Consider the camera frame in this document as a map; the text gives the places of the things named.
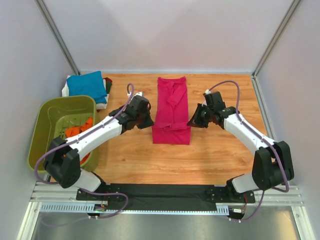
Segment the magenta pink t shirt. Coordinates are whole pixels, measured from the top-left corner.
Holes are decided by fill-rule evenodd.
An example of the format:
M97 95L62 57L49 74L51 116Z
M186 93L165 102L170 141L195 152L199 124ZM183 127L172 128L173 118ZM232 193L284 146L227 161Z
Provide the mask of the magenta pink t shirt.
M157 111L152 126L154 144L189 145L188 89L186 78L157 79Z

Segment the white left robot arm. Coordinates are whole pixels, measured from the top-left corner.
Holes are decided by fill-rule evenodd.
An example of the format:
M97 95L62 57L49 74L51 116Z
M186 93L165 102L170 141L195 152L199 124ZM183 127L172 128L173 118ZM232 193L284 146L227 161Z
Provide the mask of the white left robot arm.
M149 128L154 122L151 105L142 92L131 96L126 105L112 111L93 127L65 140L55 138L45 154L45 171L63 189L77 187L99 201L105 196L105 182L92 171L81 168L80 161L90 152L121 134L132 130Z

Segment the olive green plastic basket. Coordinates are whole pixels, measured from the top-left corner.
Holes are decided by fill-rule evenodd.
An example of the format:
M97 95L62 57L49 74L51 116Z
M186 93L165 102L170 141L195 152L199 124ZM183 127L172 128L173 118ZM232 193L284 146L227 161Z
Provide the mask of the olive green plastic basket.
M72 127L84 126L88 120L99 122L96 102L86 95L53 98L39 109L28 154L28 166L33 171L37 160L49 150L56 137L66 138Z

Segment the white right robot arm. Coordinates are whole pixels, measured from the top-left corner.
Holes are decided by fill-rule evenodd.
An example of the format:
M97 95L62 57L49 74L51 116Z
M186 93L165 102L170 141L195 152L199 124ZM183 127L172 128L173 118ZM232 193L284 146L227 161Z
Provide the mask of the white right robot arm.
M253 154L250 173L227 181L225 196L231 202L242 198L244 192L276 189L287 185L295 176L291 150L285 141L275 141L253 127L236 111L226 107L218 91L204 93L204 103L199 103L194 115L187 123L189 127L207 128L214 123L234 135Z

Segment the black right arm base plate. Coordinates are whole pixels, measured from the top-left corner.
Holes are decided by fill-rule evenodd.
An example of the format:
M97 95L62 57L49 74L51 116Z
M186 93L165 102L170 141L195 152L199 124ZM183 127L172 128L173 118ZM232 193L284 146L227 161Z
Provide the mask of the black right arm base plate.
M237 193L233 190L230 190L227 186L210 186L205 191L205 194L208 196L208 200L213 203L253 204L256 202L253 191Z

